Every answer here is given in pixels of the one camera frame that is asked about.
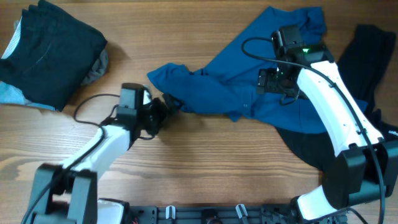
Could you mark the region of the blue polo shirt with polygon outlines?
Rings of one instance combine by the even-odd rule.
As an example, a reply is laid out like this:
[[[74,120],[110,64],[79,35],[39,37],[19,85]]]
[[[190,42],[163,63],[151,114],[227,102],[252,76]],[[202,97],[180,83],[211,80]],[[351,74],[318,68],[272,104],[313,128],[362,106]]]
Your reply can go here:
[[[274,64],[243,53],[274,57],[265,38],[288,25],[297,25],[308,44],[319,42],[326,31],[320,7],[283,11],[269,6],[204,68],[191,72],[184,65],[168,63],[149,72],[148,79],[159,91],[182,101],[186,113],[226,114],[232,121],[244,116],[298,133],[323,133],[326,128],[309,100],[281,106],[280,94],[258,95],[259,71]]]

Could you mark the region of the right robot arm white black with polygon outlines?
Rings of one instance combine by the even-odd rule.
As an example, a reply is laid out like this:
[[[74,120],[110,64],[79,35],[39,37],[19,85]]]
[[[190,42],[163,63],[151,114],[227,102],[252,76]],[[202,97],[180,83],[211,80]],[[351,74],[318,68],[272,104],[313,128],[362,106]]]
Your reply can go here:
[[[385,203],[397,180],[397,142],[386,141],[361,112],[325,44],[306,44],[299,28],[283,26],[270,42],[276,68],[259,72],[257,92],[279,93],[287,106],[310,100],[335,153],[319,187],[292,201],[292,219],[313,223],[354,205]]]

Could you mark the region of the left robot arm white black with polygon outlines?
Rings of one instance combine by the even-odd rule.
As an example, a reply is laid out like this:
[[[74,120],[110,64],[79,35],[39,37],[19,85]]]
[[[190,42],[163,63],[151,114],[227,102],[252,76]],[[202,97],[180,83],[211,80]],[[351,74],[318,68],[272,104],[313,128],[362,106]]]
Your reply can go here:
[[[98,181],[111,164],[142,139],[153,139],[183,102],[165,93],[153,98],[148,87],[123,83],[118,104],[76,154],[35,172],[23,223],[133,223],[130,204],[98,197]]]

